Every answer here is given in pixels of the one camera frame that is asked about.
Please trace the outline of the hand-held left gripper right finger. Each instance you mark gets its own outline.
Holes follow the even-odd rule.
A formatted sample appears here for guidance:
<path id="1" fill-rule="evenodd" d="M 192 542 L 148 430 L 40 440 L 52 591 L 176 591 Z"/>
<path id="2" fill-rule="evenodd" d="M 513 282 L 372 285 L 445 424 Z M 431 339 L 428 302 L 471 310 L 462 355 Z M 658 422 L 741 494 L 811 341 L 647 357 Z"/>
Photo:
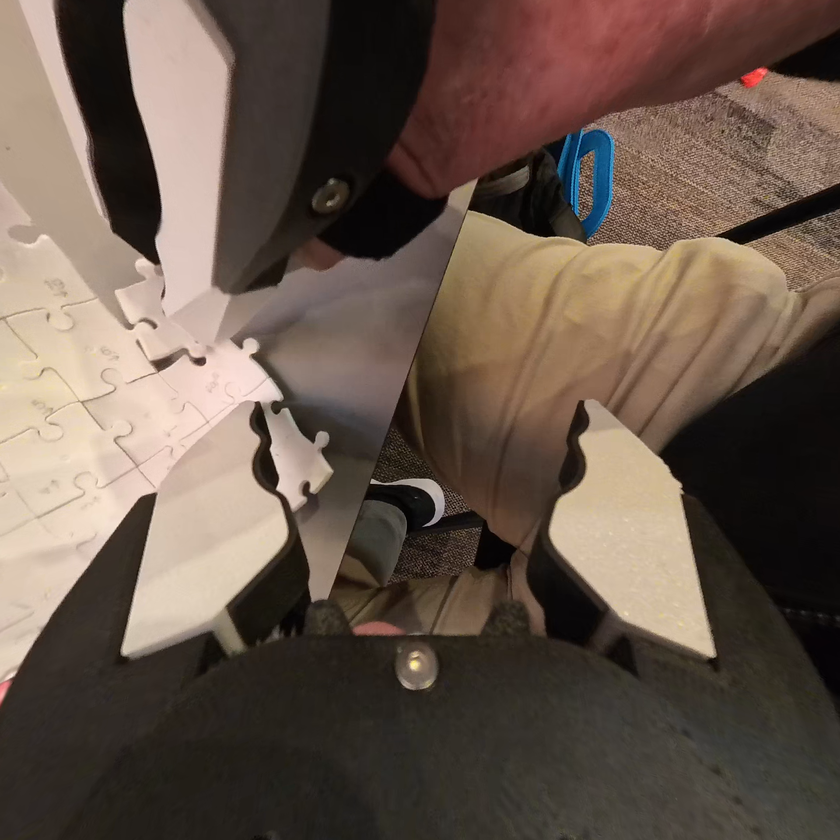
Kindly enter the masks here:
<path id="1" fill-rule="evenodd" d="M 681 485 L 595 400 L 575 409 L 527 581 L 548 637 L 603 654 L 632 637 L 717 656 Z"/>

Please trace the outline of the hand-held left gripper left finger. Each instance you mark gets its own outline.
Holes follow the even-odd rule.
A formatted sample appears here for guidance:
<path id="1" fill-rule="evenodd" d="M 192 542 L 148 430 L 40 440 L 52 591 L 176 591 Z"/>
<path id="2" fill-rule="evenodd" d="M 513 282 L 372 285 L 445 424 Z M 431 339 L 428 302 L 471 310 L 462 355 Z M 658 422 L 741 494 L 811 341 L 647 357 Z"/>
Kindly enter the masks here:
<path id="1" fill-rule="evenodd" d="M 308 559 L 277 491 L 265 413 L 242 402 L 156 493 L 121 654 L 211 634 L 237 655 L 299 635 L 309 605 Z"/>

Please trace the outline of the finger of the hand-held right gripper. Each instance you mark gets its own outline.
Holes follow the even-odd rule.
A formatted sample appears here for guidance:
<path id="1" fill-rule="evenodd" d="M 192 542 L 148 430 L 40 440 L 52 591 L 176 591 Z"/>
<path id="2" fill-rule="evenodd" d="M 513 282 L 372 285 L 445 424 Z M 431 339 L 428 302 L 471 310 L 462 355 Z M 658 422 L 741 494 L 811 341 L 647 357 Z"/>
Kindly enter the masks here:
<path id="1" fill-rule="evenodd" d="M 152 206 L 119 235 L 157 258 L 164 313 L 213 344 L 230 302 L 214 272 L 235 53 L 208 2 L 122 2 L 118 34 L 152 168 L 131 181 Z"/>
<path id="2" fill-rule="evenodd" d="M 159 264 L 160 191 L 133 92 L 125 2 L 18 4 L 99 214 Z"/>

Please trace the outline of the white assembled puzzle bowl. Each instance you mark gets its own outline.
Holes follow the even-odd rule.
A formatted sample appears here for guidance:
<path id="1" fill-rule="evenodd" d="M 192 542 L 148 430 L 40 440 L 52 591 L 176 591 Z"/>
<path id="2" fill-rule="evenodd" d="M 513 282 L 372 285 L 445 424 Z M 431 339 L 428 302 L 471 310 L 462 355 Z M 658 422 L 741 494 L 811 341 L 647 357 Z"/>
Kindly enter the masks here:
<path id="1" fill-rule="evenodd" d="M 329 482 L 256 361 L 226 340 L 150 361 L 46 235 L 2 233 L 2 682 L 140 497 L 240 403 L 261 403 L 293 511 Z"/>

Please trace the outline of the small joined white puzzle pieces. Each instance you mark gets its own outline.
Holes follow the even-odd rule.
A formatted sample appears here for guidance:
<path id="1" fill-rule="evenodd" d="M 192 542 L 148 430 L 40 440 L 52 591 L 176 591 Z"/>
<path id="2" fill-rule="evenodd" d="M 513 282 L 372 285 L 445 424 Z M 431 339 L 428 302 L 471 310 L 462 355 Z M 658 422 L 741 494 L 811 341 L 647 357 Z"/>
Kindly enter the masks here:
<path id="1" fill-rule="evenodd" d="M 148 360 L 162 361 L 180 351 L 194 359 L 203 358 L 207 348 L 168 318 L 163 310 L 165 279 L 161 269 L 144 257 L 135 261 L 134 268 L 141 279 L 115 290 L 114 295 Z"/>

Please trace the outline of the person's right hand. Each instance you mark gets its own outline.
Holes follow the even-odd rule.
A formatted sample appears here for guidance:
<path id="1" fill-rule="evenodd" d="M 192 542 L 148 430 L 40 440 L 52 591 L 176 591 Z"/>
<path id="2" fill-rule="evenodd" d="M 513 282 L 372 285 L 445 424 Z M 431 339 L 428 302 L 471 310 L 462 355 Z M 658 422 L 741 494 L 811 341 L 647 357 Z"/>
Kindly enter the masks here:
<path id="1" fill-rule="evenodd" d="M 388 168 L 441 197 L 608 113 L 624 2 L 438 2 L 427 71 Z"/>

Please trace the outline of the black cloth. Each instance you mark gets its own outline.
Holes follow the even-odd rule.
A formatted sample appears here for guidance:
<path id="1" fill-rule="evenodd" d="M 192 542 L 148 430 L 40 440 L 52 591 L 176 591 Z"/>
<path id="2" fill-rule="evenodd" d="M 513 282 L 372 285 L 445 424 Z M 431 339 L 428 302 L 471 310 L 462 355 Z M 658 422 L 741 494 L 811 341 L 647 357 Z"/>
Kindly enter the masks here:
<path id="1" fill-rule="evenodd" d="M 662 456 L 778 603 L 838 614 L 838 325 L 687 425 Z"/>

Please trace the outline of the black white shoe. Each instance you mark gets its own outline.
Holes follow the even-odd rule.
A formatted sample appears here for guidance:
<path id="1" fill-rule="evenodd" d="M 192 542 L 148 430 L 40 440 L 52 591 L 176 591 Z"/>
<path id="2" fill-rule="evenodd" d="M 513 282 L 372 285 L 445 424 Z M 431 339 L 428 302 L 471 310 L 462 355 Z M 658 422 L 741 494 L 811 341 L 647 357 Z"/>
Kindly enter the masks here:
<path id="1" fill-rule="evenodd" d="M 436 525 L 446 510 L 442 487 L 428 478 L 407 478 L 391 482 L 372 479 L 364 498 L 399 510 L 406 520 L 406 531 L 409 533 Z"/>

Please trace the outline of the person's beige pants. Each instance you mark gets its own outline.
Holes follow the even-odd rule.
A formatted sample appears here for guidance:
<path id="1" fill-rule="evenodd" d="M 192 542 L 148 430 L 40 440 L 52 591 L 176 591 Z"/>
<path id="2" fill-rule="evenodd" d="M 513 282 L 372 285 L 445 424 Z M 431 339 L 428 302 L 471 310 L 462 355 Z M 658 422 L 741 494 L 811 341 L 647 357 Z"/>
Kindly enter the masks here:
<path id="1" fill-rule="evenodd" d="M 687 425 L 838 325 L 838 275 L 803 290 L 721 238 L 588 246 L 468 213 L 395 421 L 436 478 L 516 548 L 503 568 L 389 583 L 406 534 L 368 502 L 331 597 L 368 634 L 477 635 L 521 603 L 579 402 L 661 454 Z"/>

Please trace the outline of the dark bag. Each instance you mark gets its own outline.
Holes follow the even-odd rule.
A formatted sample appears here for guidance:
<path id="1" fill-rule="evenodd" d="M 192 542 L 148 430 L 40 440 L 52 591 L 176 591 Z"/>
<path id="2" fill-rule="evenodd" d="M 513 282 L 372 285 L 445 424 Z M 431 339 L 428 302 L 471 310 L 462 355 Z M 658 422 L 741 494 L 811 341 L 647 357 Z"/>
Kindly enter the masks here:
<path id="1" fill-rule="evenodd" d="M 469 210 L 530 235 L 587 241 L 581 220 L 564 198 L 557 161 L 544 147 L 480 178 Z"/>

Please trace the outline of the black chair leg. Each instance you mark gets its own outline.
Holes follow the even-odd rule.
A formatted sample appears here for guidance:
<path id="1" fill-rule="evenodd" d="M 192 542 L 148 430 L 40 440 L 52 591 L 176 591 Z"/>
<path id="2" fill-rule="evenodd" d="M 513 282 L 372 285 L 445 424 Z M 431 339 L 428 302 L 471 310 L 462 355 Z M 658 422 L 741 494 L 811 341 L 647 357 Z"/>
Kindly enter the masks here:
<path id="1" fill-rule="evenodd" d="M 746 245 L 799 224 L 832 214 L 839 209 L 839 185 L 756 217 L 717 235 L 735 244 Z"/>

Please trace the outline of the black chair frame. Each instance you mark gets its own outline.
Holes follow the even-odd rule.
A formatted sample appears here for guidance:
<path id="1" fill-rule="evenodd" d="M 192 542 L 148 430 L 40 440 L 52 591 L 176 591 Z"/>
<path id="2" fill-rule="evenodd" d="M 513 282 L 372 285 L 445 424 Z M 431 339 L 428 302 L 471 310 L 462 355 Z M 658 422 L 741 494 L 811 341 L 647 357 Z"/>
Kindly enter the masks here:
<path id="1" fill-rule="evenodd" d="M 430 523 L 421 528 L 409 529 L 407 534 L 409 536 L 413 536 L 414 534 L 425 536 L 439 533 L 462 532 L 474 529 L 480 530 L 473 563 L 477 569 L 481 571 L 491 571 L 510 563 L 516 548 L 508 542 L 500 539 L 489 529 L 485 519 L 472 510 L 462 511 L 450 516 L 443 516 L 435 523 Z"/>

